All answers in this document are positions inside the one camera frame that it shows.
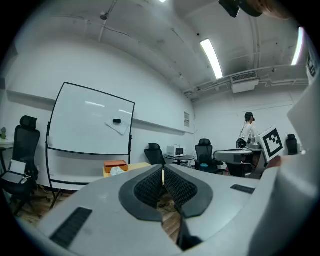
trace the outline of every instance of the wooden floor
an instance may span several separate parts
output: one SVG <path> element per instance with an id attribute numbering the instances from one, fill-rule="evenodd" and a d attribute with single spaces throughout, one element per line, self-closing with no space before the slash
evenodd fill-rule
<path id="1" fill-rule="evenodd" d="M 49 198 L 51 198 L 51 202 L 47 202 L 47 200 L 45 199 L 31 202 L 36 212 L 41 216 L 44 216 L 50 209 L 51 203 L 53 202 L 53 195 L 51 192 L 46 193 L 40 188 L 35 192 L 35 195 L 48 196 Z M 54 207 L 59 205 L 70 196 L 72 196 L 72 194 L 63 193 L 62 195 L 59 195 Z M 12 212 L 15 211 L 18 203 L 19 201 L 11 202 L 10 207 Z M 168 234 L 168 236 L 174 242 L 176 242 L 179 235 L 181 217 L 175 209 L 175 203 L 168 194 L 165 194 L 161 197 L 160 201 L 158 202 L 157 210 L 162 214 L 163 217 L 162 228 Z M 37 222 L 40 220 L 37 214 L 33 212 L 27 204 L 23 206 L 22 210 L 17 214 L 17 216 L 34 226 L 36 226 Z"/>

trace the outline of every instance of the orange box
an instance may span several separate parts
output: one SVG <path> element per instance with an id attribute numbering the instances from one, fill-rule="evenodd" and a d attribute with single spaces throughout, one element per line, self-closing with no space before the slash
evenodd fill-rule
<path id="1" fill-rule="evenodd" d="M 126 161 L 105 161 L 104 162 L 104 171 L 106 174 L 109 174 L 111 172 L 111 169 L 113 167 L 120 167 L 123 171 L 128 171 L 128 165 Z"/>

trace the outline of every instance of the person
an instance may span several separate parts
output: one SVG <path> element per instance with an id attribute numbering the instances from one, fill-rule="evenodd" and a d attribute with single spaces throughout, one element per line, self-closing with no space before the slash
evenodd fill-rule
<path id="1" fill-rule="evenodd" d="M 259 131 L 254 125 L 252 125 L 252 123 L 256 120 L 254 118 L 254 114 L 251 112 L 245 113 L 244 120 L 245 124 L 241 129 L 239 139 L 243 139 L 246 143 L 248 143 L 248 139 L 259 135 Z"/>

